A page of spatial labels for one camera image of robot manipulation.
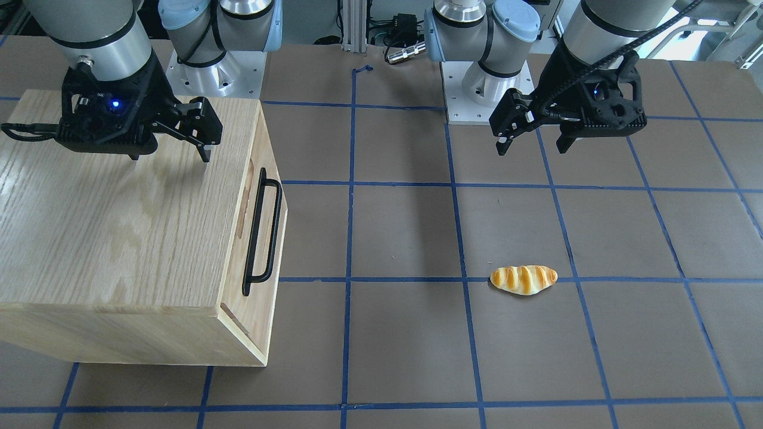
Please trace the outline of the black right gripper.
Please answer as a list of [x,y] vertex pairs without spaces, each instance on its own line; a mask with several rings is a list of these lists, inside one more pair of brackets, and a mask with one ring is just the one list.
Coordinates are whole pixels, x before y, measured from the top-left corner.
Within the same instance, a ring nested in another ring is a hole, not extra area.
[[97,81],[90,66],[68,69],[61,89],[62,114],[54,139],[69,150],[123,154],[137,162],[152,154],[163,133],[193,145],[210,162],[224,126],[207,98],[175,98],[159,60],[148,60],[134,75]]

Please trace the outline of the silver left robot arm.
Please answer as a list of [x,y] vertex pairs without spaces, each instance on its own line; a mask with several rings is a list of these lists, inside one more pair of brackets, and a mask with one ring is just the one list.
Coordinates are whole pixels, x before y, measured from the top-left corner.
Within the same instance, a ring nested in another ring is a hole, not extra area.
[[471,64],[465,87],[493,108],[489,117],[506,154],[521,134],[557,125],[561,154],[582,138],[621,138],[643,130],[637,48],[664,32],[671,1],[581,1],[551,53],[534,90],[504,89],[519,76],[541,30],[525,1],[435,1],[425,12],[423,40],[437,62]]

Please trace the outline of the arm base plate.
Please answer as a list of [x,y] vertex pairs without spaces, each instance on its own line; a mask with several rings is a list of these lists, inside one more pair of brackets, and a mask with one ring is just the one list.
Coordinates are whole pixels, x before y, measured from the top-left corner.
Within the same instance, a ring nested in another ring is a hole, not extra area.
[[520,73],[498,78],[485,73],[475,62],[449,61],[441,64],[442,87],[450,125],[489,125],[489,117],[508,89],[523,94],[534,90],[527,62]]
[[166,77],[177,96],[258,100],[267,58],[267,52],[233,51],[215,65],[194,68],[179,65],[174,52]]

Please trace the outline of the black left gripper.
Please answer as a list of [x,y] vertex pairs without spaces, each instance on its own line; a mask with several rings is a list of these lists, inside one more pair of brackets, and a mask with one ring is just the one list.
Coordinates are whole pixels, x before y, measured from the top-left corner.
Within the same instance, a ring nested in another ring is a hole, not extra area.
[[493,136],[498,139],[498,155],[506,155],[521,134],[536,130],[534,119],[543,125],[560,126],[556,141],[559,154],[566,154],[578,138],[615,138],[642,130],[647,117],[641,99],[641,78],[635,68],[639,59],[637,52],[629,51],[619,57],[617,68],[592,71],[553,98],[548,113],[543,114],[542,101],[587,66],[569,51],[554,51],[536,89],[529,94],[508,89],[489,117]]

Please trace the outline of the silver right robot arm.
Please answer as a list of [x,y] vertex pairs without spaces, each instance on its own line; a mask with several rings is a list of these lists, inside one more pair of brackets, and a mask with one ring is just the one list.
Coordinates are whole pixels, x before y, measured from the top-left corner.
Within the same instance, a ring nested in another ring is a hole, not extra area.
[[160,1],[161,24],[194,98],[180,101],[131,1],[26,1],[27,9],[69,62],[55,124],[2,124],[17,141],[54,139],[84,154],[138,160],[163,133],[193,145],[207,163],[224,126],[209,96],[243,82],[232,52],[278,51],[281,1]]

